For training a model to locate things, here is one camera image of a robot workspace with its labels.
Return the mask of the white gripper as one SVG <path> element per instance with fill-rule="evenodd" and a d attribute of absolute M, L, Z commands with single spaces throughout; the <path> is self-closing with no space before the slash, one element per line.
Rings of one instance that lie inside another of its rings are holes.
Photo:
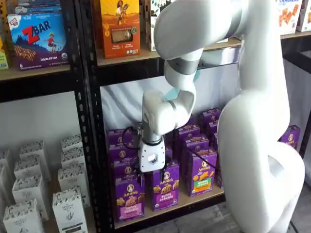
<path fill-rule="evenodd" d="M 148 145 L 144 142 L 139 143 L 139 168 L 136 171 L 137 182 L 143 186 L 143 173 L 159 170 L 160 186 L 164 187 L 167 184 L 168 173 L 162 169 L 165 166 L 165 143 L 159 142 L 157 145 Z"/>

